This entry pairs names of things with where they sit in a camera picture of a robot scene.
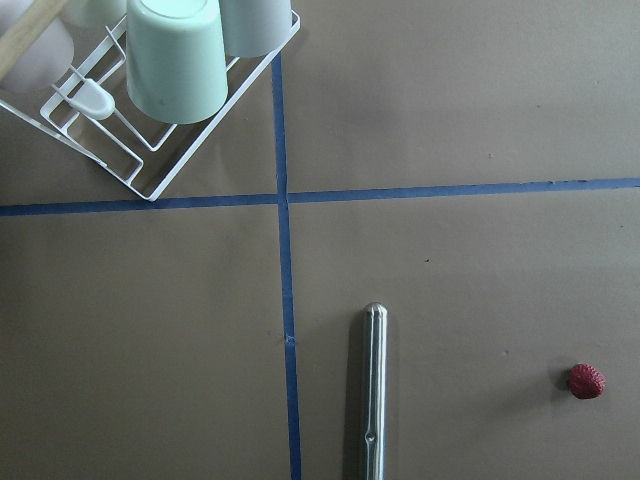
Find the metal rod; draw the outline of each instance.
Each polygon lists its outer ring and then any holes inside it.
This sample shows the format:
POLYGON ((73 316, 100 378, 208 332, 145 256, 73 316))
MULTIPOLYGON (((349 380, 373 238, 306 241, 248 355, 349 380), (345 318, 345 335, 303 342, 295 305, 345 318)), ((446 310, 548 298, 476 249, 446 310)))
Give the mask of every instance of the metal rod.
POLYGON ((387 309, 380 303, 365 308, 362 422, 362 479, 384 479, 387 373, 387 309))

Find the dish rack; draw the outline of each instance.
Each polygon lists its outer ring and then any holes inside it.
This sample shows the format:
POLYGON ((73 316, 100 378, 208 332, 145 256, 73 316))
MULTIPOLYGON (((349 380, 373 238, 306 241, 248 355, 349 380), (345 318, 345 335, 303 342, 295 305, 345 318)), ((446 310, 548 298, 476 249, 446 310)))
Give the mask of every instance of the dish rack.
POLYGON ((280 47, 255 59, 227 58, 227 101, 214 116, 199 123, 170 125, 158 122, 133 105, 126 92, 124 68, 126 16, 113 28, 105 27, 107 36, 104 40, 80 65, 71 68, 62 85, 52 86, 53 95, 39 106, 39 114, 46 124, 3 98, 0 98, 0 107, 86 155, 138 197, 153 202, 300 30, 300 16, 295 11, 291 13, 291 30, 280 47), (87 105, 91 106, 95 100, 90 97, 96 94, 95 90, 92 92, 87 88, 91 81, 99 85, 98 94, 109 92, 115 100, 113 114, 108 113, 106 118, 99 119, 100 115, 87 112, 87 105))

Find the blue tape strip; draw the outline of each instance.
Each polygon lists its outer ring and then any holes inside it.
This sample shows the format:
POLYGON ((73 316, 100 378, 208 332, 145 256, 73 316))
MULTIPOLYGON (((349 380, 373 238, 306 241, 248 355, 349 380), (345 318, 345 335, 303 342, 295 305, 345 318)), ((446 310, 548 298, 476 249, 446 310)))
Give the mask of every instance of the blue tape strip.
POLYGON ((289 459, 291 479, 302 479, 300 447, 300 413, 298 407, 298 374, 296 366, 296 336, 293 309, 293 276, 291 273, 291 229, 287 198, 287 147, 282 88, 282 58, 278 54, 271 63, 273 85, 273 113, 276 142, 276 179, 278 185, 278 221, 280 230, 280 276, 282 279, 282 308, 285 335, 285 368, 287 380, 287 409, 289 417, 289 459))
POLYGON ((48 203, 0 206, 0 217, 128 212, 136 210, 173 210, 179 208, 232 207, 239 205, 276 205, 277 203, 278 196, 275 194, 167 198, 157 200, 153 203, 144 200, 48 203))
POLYGON ((562 182, 498 183, 442 187, 408 187, 370 190, 339 190, 290 193, 289 203, 349 202, 393 198, 452 197, 461 195, 498 195, 576 190, 609 190, 640 187, 640 178, 572 180, 562 182))

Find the wooden stick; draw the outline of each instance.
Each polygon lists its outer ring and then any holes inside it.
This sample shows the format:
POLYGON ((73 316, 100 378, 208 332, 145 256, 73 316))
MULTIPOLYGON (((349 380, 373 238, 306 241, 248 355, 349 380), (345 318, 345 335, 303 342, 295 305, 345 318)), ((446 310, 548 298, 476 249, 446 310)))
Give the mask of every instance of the wooden stick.
POLYGON ((35 0, 0 37, 0 80, 46 30, 69 0, 35 0))

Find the mint green cup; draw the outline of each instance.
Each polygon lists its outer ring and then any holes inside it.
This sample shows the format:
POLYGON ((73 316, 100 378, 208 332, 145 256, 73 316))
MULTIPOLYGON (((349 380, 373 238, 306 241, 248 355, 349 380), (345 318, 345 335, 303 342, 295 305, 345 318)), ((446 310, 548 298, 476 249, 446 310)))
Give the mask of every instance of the mint green cup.
POLYGON ((217 0, 127 0, 127 91, 149 117, 195 123, 227 95, 217 0))

